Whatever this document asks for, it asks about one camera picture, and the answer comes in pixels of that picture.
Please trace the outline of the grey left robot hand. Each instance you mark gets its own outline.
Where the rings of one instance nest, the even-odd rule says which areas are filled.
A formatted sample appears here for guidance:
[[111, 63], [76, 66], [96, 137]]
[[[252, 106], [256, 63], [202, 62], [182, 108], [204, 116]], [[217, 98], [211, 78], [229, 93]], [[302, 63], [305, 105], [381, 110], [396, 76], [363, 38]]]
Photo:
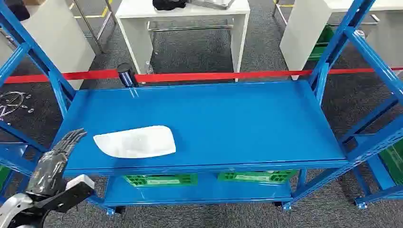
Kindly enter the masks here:
[[68, 132], [53, 148], [39, 159], [25, 192], [28, 195], [54, 196], [63, 184], [68, 158], [87, 132], [81, 128]]

